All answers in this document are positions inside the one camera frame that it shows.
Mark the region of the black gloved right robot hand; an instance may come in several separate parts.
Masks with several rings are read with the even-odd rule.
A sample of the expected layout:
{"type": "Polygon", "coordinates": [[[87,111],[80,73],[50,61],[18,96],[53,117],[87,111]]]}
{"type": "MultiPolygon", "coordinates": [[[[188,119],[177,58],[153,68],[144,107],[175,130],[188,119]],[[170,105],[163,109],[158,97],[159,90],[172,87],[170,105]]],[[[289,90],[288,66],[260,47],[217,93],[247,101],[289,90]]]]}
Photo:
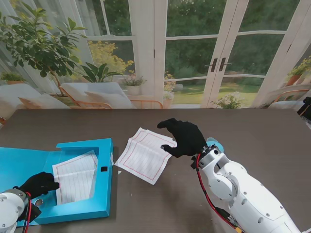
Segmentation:
{"type": "Polygon", "coordinates": [[[157,128],[165,128],[174,136],[176,147],[162,145],[161,148],[176,158],[194,156],[208,148],[199,128],[188,121],[170,118],[158,123],[157,128]]]}

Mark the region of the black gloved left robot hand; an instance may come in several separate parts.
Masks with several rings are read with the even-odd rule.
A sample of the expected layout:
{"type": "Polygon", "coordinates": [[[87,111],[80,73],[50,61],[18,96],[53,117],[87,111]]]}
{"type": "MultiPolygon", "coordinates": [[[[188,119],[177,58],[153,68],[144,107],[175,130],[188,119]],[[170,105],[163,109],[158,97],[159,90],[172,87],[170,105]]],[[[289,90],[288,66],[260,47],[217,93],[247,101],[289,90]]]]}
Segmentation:
{"type": "Polygon", "coordinates": [[[35,199],[48,194],[50,191],[57,190],[59,187],[59,182],[54,180],[52,173],[40,172],[31,176],[22,186],[14,186],[13,188],[28,193],[31,199],[35,199]]]}

